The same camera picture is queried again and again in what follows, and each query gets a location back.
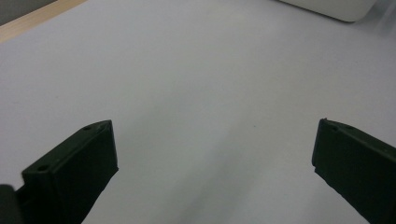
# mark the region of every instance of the white surface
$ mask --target white surface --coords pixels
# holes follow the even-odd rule
[[[319,119],[396,146],[395,3],[348,24],[266,0],[88,1],[0,45],[0,179],[112,119],[85,224],[366,223],[314,173]]]
[[[281,0],[315,11],[341,21],[358,21],[363,18],[376,0]]]

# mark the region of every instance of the screw hole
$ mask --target screw hole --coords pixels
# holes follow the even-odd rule
[[[48,165],[42,165],[37,168],[38,172],[46,172],[50,167]]]

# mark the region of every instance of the white table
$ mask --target white table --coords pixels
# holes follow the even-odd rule
[[[396,19],[277,1],[88,1],[0,45],[0,180],[112,119],[85,224],[367,223],[314,173],[318,121],[396,146]]]

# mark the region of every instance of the white object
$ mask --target white object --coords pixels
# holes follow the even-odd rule
[[[363,18],[375,0],[280,0],[297,7],[336,18],[341,21],[358,21]]]

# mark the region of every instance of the tabletop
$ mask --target tabletop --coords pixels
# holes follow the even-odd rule
[[[85,224],[367,223],[314,172],[320,119],[396,146],[396,3],[89,0],[0,44],[0,179],[112,119]]]

